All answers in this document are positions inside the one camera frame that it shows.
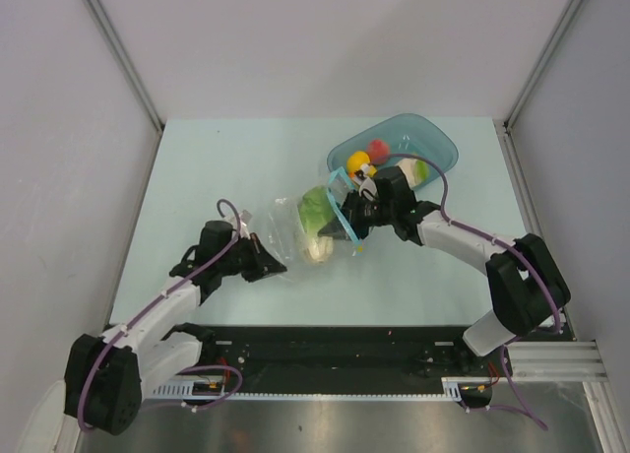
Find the green fake lettuce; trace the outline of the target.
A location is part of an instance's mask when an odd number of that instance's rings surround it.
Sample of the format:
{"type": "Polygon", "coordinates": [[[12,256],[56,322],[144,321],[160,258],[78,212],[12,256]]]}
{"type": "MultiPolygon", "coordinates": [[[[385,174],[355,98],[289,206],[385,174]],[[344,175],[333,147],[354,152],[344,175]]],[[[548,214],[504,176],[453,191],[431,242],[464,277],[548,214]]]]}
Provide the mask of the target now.
{"type": "Polygon", "coordinates": [[[297,204],[303,237],[300,243],[305,259],[312,264],[326,262],[334,252],[331,237],[319,237],[318,230],[335,216],[324,186],[316,186],[305,192],[297,204]]]}

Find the clear zip top bag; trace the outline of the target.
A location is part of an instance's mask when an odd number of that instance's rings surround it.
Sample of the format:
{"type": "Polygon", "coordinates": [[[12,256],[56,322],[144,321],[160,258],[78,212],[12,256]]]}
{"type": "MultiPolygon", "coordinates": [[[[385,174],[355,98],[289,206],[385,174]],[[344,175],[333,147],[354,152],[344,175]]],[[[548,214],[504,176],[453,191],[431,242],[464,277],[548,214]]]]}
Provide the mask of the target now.
{"type": "Polygon", "coordinates": [[[301,282],[363,251],[362,238],[342,213],[343,201],[355,189],[339,167],[308,190],[275,199],[256,218],[265,247],[286,266],[282,279],[301,282]]]}

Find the yellow fake lemon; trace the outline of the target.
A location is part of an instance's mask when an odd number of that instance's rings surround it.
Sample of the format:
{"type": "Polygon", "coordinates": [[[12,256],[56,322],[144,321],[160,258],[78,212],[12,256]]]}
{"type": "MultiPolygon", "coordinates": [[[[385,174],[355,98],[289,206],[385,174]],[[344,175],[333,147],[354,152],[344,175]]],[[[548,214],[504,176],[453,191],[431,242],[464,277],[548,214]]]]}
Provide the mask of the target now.
{"type": "Polygon", "coordinates": [[[370,156],[365,151],[356,151],[346,160],[346,172],[350,177],[372,177],[376,171],[370,156]]]}

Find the red fake pepper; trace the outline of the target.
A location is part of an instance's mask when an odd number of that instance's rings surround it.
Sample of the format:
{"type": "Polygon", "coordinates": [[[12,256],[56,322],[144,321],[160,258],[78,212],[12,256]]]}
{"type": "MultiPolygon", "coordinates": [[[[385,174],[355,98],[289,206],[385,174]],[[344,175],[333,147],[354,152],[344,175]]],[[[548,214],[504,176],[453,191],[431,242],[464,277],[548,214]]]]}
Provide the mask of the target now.
{"type": "Polygon", "coordinates": [[[390,154],[390,146],[382,139],[374,139],[367,145],[366,153],[372,162],[385,162],[390,154]]]}

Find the white fake garlic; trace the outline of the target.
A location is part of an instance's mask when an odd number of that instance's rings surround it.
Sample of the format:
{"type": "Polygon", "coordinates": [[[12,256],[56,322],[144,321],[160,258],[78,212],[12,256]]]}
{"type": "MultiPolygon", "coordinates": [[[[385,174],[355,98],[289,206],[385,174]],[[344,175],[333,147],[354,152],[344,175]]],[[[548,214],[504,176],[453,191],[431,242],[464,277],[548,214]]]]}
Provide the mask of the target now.
{"type": "Polygon", "coordinates": [[[411,189],[423,184],[430,176],[429,165],[420,160],[402,158],[396,166],[403,172],[411,189]]]}

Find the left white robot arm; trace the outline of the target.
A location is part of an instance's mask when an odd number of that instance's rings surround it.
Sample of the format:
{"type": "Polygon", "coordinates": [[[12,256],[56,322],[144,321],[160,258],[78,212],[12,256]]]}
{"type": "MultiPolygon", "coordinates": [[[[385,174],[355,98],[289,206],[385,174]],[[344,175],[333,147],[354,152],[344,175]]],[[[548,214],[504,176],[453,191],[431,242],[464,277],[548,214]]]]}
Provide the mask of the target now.
{"type": "Polygon", "coordinates": [[[98,336],[84,334],[66,364],[65,414],[82,430],[118,435],[148,395],[173,376],[204,374],[218,361],[213,330],[187,322],[226,277],[255,283],[286,272],[256,233],[226,221],[208,221],[168,274],[164,289],[131,321],[98,336]]]}

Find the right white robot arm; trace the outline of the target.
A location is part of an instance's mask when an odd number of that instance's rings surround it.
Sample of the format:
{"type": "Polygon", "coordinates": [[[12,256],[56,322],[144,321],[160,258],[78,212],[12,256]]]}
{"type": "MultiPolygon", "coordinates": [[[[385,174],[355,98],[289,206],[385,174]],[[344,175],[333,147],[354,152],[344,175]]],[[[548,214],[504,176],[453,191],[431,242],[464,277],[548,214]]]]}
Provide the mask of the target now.
{"type": "Polygon", "coordinates": [[[562,329],[560,310],[571,299],[545,241],[528,233],[504,238],[449,218],[442,205],[415,197],[403,172],[386,167],[371,182],[338,197],[330,186],[326,201],[333,219],[319,235],[361,245],[375,227],[391,227],[402,241],[443,251],[480,271],[488,281],[491,309],[467,328],[454,350],[455,366],[477,375],[494,350],[552,324],[562,329]]]}

